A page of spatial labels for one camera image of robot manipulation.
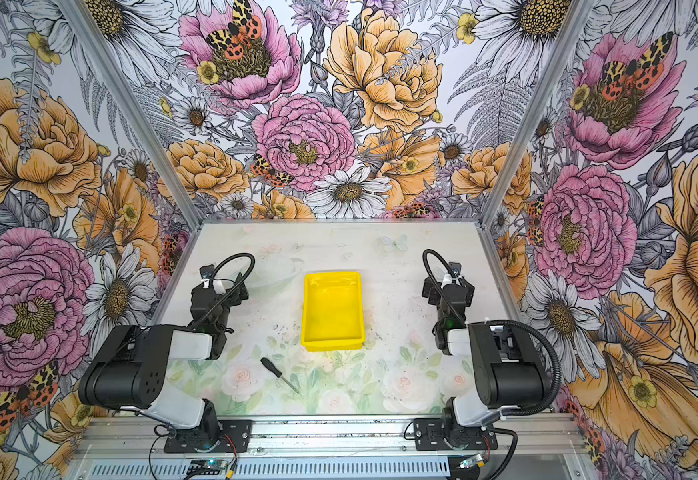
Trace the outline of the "aluminium front rail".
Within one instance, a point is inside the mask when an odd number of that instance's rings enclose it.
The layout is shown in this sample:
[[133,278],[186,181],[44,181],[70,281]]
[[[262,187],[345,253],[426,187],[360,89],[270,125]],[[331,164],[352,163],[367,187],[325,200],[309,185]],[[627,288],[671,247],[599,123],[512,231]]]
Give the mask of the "aluminium front rail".
[[231,440],[208,451],[167,447],[140,417],[96,419],[69,479],[594,479],[572,417],[542,414],[499,423],[474,446],[438,438],[437,415],[224,417]]

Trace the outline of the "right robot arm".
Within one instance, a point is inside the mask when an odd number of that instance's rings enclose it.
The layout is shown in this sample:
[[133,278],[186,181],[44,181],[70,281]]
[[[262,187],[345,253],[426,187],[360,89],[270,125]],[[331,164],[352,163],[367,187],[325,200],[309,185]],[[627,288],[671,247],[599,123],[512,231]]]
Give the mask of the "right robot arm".
[[535,415],[548,408],[561,386],[559,360],[541,333],[514,320],[468,322],[475,287],[449,263],[438,278],[427,259],[422,296],[437,309],[432,328],[441,353],[464,359],[473,383],[446,401],[439,420],[413,422],[419,451],[498,447],[494,425],[510,416]]

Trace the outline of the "yellow plastic bin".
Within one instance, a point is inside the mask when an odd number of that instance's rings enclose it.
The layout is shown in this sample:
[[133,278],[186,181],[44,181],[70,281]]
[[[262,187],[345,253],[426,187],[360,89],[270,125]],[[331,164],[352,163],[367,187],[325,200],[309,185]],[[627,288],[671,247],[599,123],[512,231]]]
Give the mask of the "yellow plastic bin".
[[309,352],[358,350],[366,340],[359,272],[309,273],[304,279],[301,345]]

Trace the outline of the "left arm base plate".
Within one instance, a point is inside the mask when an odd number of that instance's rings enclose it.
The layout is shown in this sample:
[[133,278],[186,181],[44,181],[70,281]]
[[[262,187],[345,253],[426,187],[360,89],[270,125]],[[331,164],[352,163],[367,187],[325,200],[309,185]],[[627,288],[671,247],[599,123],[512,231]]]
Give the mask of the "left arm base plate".
[[164,446],[168,454],[246,453],[252,437],[252,420],[218,420],[215,426],[178,430]]

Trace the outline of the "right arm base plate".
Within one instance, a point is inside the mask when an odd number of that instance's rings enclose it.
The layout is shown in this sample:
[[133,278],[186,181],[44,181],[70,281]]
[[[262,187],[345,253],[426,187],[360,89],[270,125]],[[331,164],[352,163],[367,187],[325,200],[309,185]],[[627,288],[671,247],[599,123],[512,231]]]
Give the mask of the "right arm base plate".
[[418,451],[496,450],[496,436],[478,427],[463,427],[443,418],[416,418],[412,436]]

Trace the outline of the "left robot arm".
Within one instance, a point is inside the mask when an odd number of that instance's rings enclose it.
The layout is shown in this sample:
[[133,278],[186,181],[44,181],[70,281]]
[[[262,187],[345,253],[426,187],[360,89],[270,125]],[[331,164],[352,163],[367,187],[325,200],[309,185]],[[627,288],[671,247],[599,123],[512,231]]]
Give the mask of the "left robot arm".
[[249,298],[245,281],[255,257],[234,254],[217,266],[201,268],[201,283],[191,292],[186,325],[118,326],[108,334],[80,380],[78,395],[88,406],[134,412],[165,426],[182,448],[211,451],[233,448],[213,402],[193,397],[167,379],[174,360],[215,361],[233,330],[231,308]]

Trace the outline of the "black handled screwdriver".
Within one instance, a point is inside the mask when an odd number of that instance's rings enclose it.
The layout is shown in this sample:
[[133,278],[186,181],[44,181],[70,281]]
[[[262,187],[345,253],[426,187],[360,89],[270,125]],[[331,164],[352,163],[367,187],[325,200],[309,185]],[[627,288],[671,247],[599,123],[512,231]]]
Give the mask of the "black handled screwdriver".
[[284,376],[283,372],[280,369],[278,369],[277,366],[269,358],[262,357],[260,359],[260,362],[268,372],[272,373],[278,380],[282,381],[293,392],[295,392],[296,394],[300,393],[300,390]]

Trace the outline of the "right aluminium corner post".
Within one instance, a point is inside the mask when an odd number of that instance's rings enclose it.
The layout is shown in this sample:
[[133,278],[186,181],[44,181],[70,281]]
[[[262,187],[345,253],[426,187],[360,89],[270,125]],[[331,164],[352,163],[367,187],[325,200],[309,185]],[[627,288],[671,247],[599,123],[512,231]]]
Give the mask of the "right aluminium corner post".
[[578,39],[585,29],[594,5],[595,1],[590,0],[573,1],[571,4],[556,45],[551,51],[550,59],[541,71],[531,101],[511,142],[503,169],[499,173],[496,184],[488,197],[488,202],[480,221],[480,227],[483,230],[490,226],[497,215],[499,207],[503,204],[503,200],[511,186],[512,178],[521,166],[535,128],[543,116],[546,104],[558,85],[567,62],[575,52]]

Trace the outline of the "aluminium corner post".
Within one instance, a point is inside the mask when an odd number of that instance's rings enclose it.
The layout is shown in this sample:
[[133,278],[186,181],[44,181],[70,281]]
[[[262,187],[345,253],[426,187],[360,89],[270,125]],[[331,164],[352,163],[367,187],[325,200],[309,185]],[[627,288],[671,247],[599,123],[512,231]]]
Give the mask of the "aluminium corner post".
[[556,45],[551,51],[550,59],[541,71],[531,101],[511,142],[503,169],[499,173],[496,184],[488,197],[488,202],[480,221],[480,227],[483,230],[490,226],[497,215],[499,207],[503,204],[503,200],[511,186],[512,178],[521,166],[535,128],[543,116],[546,104],[558,85],[567,62],[575,52],[578,39],[585,29],[594,5],[595,1],[590,0],[573,1],[571,4]]
[[192,199],[181,183],[175,168],[168,159],[152,125],[134,95],[129,81],[120,69],[118,62],[111,55],[106,40],[98,29],[84,1],[61,1],[59,8],[77,34],[79,43],[88,52],[88,59],[102,74],[110,93],[129,121],[146,153],[154,163],[156,170],[180,209],[192,232],[202,227],[199,215]]

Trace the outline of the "left aluminium corner post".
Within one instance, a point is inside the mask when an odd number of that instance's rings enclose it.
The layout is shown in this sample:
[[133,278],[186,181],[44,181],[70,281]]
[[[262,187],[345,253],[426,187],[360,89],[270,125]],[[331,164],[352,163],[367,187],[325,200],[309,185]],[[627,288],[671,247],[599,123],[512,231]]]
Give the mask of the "left aluminium corner post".
[[79,43],[88,52],[88,59],[102,74],[110,93],[129,121],[146,153],[154,163],[156,170],[180,209],[192,232],[202,227],[199,215],[192,199],[181,183],[175,168],[168,159],[152,125],[134,95],[129,81],[120,69],[118,62],[111,55],[106,40],[98,29],[84,1],[61,1],[59,8],[77,34]]

